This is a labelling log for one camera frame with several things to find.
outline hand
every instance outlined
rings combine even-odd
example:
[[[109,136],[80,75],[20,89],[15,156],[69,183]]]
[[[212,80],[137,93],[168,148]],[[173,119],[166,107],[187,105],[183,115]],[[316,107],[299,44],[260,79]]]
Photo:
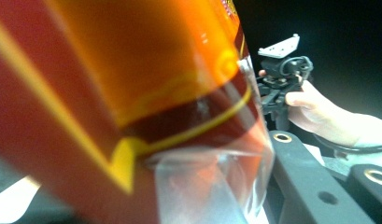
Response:
[[[357,116],[332,103],[307,80],[302,91],[286,95],[289,120],[298,127],[334,143],[353,146],[360,138]]]

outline mounting plate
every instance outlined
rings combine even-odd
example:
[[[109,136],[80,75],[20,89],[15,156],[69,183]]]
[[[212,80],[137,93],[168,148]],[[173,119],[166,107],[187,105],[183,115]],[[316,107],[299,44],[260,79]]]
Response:
[[[298,48],[300,37],[294,34],[293,37],[274,44],[266,49],[260,49],[258,54],[265,57],[282,59]]]

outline finger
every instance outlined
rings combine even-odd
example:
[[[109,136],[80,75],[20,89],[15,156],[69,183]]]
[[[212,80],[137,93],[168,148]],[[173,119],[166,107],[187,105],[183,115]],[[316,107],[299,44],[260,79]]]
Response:
[[[308,93],[320,94],[319,91],[307,80],[304,81],[304,84],[302,85],[302,90]]]
[[[307,109],[314,109],[317,107],[317,99],[313,95],[301,91],[293,91],[286,94],[287,105],[303,106]]]
[[[258,72],[258,75],[260,75],[260,77],[266,76],[266,71],[265,70],[261,70],[261,71]]]

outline hole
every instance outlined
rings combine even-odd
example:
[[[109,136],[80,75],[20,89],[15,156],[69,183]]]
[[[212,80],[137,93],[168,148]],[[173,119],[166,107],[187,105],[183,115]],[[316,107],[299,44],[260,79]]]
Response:
[[[283,134],[283,133],[275,134],[273,137],[278,142],[288,143],[288,142],[292,141],[292,138],[290,138],[288,135]]]
[[[277,138],[279,138],[280,140],[289,140],[289,138],[285,135],[278,135]]]
[[[367,169],[364,171],[365,176],[371,181],[382,185],[382,172],[374,169]]]
[[[338,204],[338,200],[333,194],[327,192],[327,191],[322,191],[318,194],[318,197],[324,202],[328,204]]]

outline black metal bracket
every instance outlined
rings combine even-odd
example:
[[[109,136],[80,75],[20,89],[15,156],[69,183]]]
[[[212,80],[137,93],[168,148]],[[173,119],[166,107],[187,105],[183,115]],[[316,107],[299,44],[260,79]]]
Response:
[[[276,152],[264,206],[270,223],[374,223],[298,137],[282,131],[270,137]]]

